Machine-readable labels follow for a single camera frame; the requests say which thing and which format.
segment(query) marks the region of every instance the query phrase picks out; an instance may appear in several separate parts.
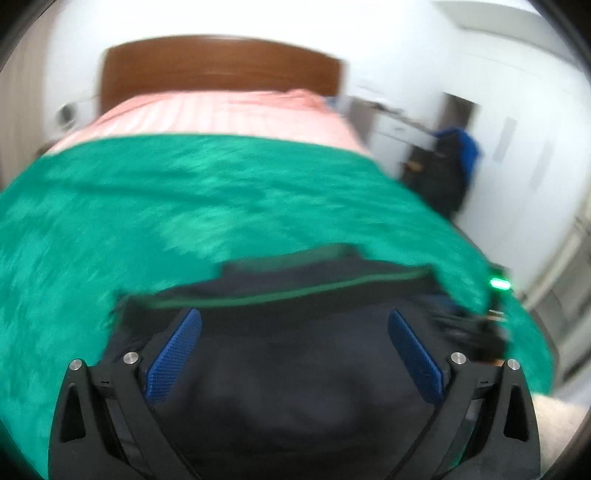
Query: green blanket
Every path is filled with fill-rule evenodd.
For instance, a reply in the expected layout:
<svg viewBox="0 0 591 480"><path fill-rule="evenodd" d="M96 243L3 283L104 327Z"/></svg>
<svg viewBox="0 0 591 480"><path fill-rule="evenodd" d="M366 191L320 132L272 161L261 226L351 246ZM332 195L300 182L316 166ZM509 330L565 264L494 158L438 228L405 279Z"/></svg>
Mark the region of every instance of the green blanket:
<svg viewBox="0 0 591 480"><path fill-rule="evenodd" d="M45 156L0 196L0 419L47 476L53 408L68 365L96 362L116 293L215 278L219 264L321 245L434 266L460 304L487 304L486 261L367 158L317 145L154 135ZM505 298L511 356L546 393L551 355Z"/></svg>

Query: navy cloth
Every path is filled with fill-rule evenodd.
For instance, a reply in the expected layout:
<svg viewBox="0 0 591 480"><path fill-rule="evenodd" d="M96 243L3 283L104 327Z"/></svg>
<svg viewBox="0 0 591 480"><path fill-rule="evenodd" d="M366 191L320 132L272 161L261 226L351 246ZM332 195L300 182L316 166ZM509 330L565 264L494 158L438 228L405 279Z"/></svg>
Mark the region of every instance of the navy cloth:
<svg viewBox="0 0 591 480"><path fill-rule="evenodd" d="M470 185L474 174L474 168L476 161L480 157L480 151L474 139L461 128L448 128L435 134L436 138L446 137L450 134L457 133L457 136L462 145L462 152L460 154L460 160L462 162L462 171L466 179L466 184Z"/></svg>

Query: wooden headboard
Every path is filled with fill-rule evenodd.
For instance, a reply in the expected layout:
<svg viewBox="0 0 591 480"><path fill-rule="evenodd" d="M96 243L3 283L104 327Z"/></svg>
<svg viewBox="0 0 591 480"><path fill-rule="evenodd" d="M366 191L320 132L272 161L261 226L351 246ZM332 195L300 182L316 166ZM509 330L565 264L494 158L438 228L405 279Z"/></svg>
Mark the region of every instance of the wooden headboard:
<svg viewBox="0 0 591 480"><path fill-rule="evenodd" d="M342 63L283 43L218 35L152 38L106 52L100 111L142 93L166 90L339 92Z"/></svg>

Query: black bag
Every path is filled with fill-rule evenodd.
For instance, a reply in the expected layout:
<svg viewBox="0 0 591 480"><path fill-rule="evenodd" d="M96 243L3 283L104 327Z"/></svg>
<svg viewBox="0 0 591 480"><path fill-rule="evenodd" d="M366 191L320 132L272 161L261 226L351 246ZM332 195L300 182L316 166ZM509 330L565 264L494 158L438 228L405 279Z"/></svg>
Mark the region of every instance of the black bag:
<svg viewBox="0 0 591 480"><path fill-rule="evenodd" d="M462 143L452 132L437 140L435 151L407 186L442 217L450 219L462 206L468 182L462 169Z"/></svg>
<svg viewBox="0 0 591 480"><path fill-rule="evenodd" d="M164 401L167 437L203 478L383 480L426 425L388 337L392 309L440 293L429 268L338 245L226 265L220 278L122 297L103 360L140 351L185 307L199 342Z"/></svg>

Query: pink bedsheet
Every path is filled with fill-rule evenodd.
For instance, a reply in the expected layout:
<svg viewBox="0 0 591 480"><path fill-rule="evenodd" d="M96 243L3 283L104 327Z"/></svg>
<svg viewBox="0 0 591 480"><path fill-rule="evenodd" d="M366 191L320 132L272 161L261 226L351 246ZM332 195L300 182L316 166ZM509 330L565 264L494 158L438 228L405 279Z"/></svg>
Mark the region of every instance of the pink bedsheet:
<svg viewBox="0 0 591 480"><path fill-rule="evenodd" d="M155 133L231 134L278 138L367 155L353 128L308 90L167 92L134 97L49 150L108 137Z"/></svg>

